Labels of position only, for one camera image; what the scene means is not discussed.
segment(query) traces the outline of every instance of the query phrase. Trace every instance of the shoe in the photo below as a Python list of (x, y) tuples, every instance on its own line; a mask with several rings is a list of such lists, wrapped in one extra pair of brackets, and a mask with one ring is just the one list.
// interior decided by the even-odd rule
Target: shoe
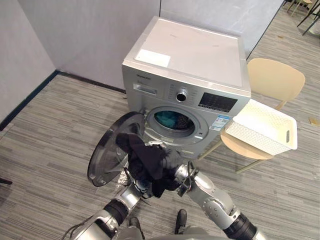
[(185, 227), (187, 224), (187, 211), (180, 209), (176, 216), (174, 234), (179, 234), (179, 229)]
[(135, 216), (131, 217), (129, 219), (129, 226), (135, 226), (137, 229), (139, 229), (142, 235), (142, 239), (145, 239), (145, 235), (141, 230), (141, 226), (138, 218), (136, 218)]

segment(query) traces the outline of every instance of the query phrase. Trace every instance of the digital display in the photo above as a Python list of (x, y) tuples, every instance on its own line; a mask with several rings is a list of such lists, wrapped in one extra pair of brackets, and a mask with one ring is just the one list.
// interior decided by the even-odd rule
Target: digital display
[(199, 107), (228, 113), (238, 100), (230, 97), (214, 95), (205, 92), (199, 103)]

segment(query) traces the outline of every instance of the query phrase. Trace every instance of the chair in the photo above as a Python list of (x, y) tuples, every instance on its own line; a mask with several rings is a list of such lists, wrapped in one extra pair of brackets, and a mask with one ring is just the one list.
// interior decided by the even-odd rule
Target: chair
[(310, 28), (312, 28), (313, 25), (316, 24), (316, 22), (320, 19), (320, 2), (317, 0), (313, 7), (309, 10), (309, 13), (305, 18), (297, 25), (299, 27), (310, 15), (315, 15), (313, 22), (310, 24), (310, 26), (302, 33), (302, 35), (305, 35), (306, 32), (309, 31)]
[[(293, 100), (300, 93), (306, 81), (305, 76), (300, 71), (271, 59), (254, 58), (248, 63), (247, 68), (251, 91), (280, 100), (281, 102), (275, 107), (276, 110), (280, 110), (287, 101)], [(221, 130), (220, 137), (221, 139), (201, 155), (198, 161), (206, 157), (222, 143), (237, 154), (256, 159), (255, 162), (237, 170), (237, 174), (274, 157), (231, 136), (224, 129)]]
[[(291, 13), (291, 15), (290, 15), (291, 17), (293, 16), (293, 14), (295, 13), (295, 11), (297, 10), (297, 8), (299, 7), (299, 5), (300, 5), (302, 2), (303, 2), (303, 4), (307, 4), (307, 5), (312, 4), (312, 1), (311, 1), (311, 0), (300, 0), (299, 2), (297, 2), (294, 10), (292, 11), (292, 13)], [(289, 10), (290, 10), (291, 7), (294, 5), (294, 3), (295, 3), (295, 0), (292, 0), (291, 5), (289, 6), (289, 8), (287, 9), (286, 12), (289, 12)]]

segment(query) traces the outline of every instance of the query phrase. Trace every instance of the white laundry basket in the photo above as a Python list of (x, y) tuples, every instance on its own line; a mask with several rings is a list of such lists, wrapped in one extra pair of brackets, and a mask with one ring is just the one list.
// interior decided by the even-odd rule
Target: white laundry basket
[(225, 132), (271, 155), (298, 147), (296, 120), (253, 99), (228, 122)]

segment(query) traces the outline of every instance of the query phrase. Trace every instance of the wall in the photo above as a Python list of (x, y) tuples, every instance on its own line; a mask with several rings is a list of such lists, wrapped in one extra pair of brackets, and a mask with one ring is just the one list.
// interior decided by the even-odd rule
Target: wall
[(160, 16), (193, 26), (237, 32), (247, 57), (283, 0), (162, 0)]
[(0, 122), (55, 67), (17, 0), (0, 0)]
[(19, 0), (55, 67), (124, 88), (121, 63), (160, 0)]

